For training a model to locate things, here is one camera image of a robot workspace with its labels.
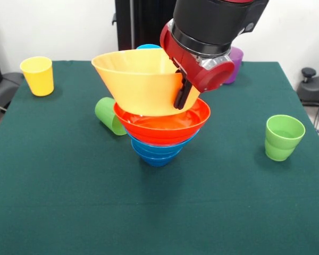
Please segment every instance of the yellow cup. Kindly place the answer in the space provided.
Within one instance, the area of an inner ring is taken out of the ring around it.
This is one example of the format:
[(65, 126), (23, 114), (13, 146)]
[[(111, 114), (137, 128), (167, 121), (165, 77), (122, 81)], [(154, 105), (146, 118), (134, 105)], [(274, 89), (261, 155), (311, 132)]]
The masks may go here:
[(31, 57), (20, 64), (33, 95), (43, 97), (54, 90), (52, 60), (47, 57)]

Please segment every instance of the stacked bowls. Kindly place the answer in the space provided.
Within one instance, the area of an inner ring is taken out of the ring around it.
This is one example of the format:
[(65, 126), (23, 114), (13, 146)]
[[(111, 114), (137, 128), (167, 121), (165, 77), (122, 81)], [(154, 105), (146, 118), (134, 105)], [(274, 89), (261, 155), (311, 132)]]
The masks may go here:
[(182, 74), (162, 49), (108, 53), (92, 64), (116, 100), (114, 112), (132, 148), (152, 166), (173, 160), (210, 117), (195, 87), (182, 110), (173, 107)]

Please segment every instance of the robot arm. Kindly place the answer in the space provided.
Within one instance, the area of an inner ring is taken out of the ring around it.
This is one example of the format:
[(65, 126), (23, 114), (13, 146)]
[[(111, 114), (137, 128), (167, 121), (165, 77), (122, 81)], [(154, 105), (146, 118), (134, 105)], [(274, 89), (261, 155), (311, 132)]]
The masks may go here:
[(163, 28), (161, 46), (183, 75), (175, 108), (182, 109), (191, 86), (217, 89), (234, 70), (233, 40), (252, 32), (269, 0), (177, 0)]

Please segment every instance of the white wall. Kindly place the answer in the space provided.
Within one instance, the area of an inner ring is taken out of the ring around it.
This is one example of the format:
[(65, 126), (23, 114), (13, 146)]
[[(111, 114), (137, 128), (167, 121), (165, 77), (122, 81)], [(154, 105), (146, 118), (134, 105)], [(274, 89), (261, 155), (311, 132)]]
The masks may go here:
[[(0, 0), (3, 71), (34, 55), (90, 60), (117, 50), (114, 8), (114, 0)], [(234, 45), (247, 61), (279, 61), (295, 87), (302, 67), (319, 73), (319, 0), (270, 0), (256, 30)]]
[(278, 61), (294, 88), (300, 70), (319, 74), (319, 0), (270, 0), (256, 29), (234, 41), (248, 61)]
[(0, 0), (0, 67), (22, 60), (90, 60), (118, 50), (114, 0)]

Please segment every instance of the tipped green cup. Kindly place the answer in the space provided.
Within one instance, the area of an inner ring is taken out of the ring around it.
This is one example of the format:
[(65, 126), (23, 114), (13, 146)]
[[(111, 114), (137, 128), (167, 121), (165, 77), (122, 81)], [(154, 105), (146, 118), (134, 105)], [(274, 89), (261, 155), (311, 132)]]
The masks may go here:
[(295, 150), (306, 132), (304, 125), (288, 115), (274, 115), (266, 123), (265, 149), (268, 158), (286, 160)]
[(113, 98), (102, 98), (95, 107), (95, 114), (114, 134), (125, 135), (127, 132), (113, 111), (114, 104)]

